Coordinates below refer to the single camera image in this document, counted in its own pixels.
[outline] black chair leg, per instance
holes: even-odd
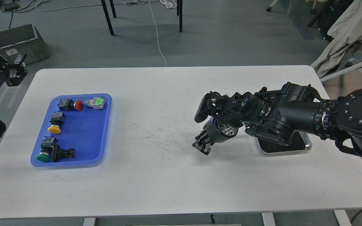
[[[182,32],[182,0],[177,0],[177,1],[179,4],[179,14],[180,14],[180,32]]]
[[[115,13],[114,3],[112,0],[110,0],[110,6],[111,6],[111,11],[112,11],[112,16],[114,18],[117,18],[117,14]]]
[[[110,21],[110,17],[108,16],[108,11],[107,11],[107,6],[105,4],[105,0],[101,0],[101,4],[103,6],[104,15],[105,15],[106,20],[107,20],[107,25],[108,25],[108,29],[110,30],[110,34],[112,36],[114,36],[114,31],[112,30],[111,21]]]

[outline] label sticker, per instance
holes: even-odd
[[[11,56],[13,54],[18,54],[18,51],[16,49],[10,49],[5,51],[8,56]]]

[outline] power strip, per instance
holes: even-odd
[[[9,12],[9,11],[12,11],[12,10],[15,10],[15,9],[18,9],[18,8],[19,8],[19,5],[17,3],[12,3],[12,4],[8,4],[8,5],[3,6],[3,10],[5,12]]]

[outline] electrical component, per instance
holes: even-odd
[[[72,99],[61,99],[58,102],[59,109],[70,111],[70,110],[82,110],[83,109],[83,103],[82,101],[73,101]]]
[[[5,12],[9,12],[9,11],[12,11],[12,10],[15,10],[18,8],[19,8],[19,5],[17,3],[7,4],[7,5],[3,6],[3,10]]]
[[[40,154],[36,157],[37,160],[43,163],[50,161],[50,158],[53,162],[57,163],[62,158],[72,159],[75,157],[75,149],[70,148],[69,150],[64,150],[57,144],[57,139],[53,136],[46,136],[41,143]]]
[[[49,133],[60,134],[60,126],[62,126],[64,122],[65,114],[62,111],[55,111],[50,119],[51,126],[48,128]]]
[[[92,100],[86,100],[85,105],[92,107],[93,110],[102,110],[104,108],[104,99],[100,97],[95,97]]]

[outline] table leg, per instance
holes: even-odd
[[[339,222],[339,226],[352,226],[350,223],[349,217],[347,213],[343,209],[334,210],[337,221]]]
[[[111,21],[110,21],[110,17],[108,16],[108,11],[107,11],[107,6],[105,4],[105,0],[101,0],[101,5],[103,6],[104,15],[107,20],[107,25],[108,25],[108,29],[110,30],[110,34],[111,34],[111,36],[114,36],[114,32],[112,31]]]
[[[85,218],[83,226],[95,226],[96,218]]]
[[[110,0],[110,6],[111,6],[111,11],[112,11],[112,16],[114,18],[117,18],[117,14],[115,13],[114,3],[112,0]]]
[[[273,213],[262,213],[263,226],[276,226]]]
[[[179,4],[179,14],[180,14],[180,32],[182,32],[182,0],[177,0],[177,1]]]

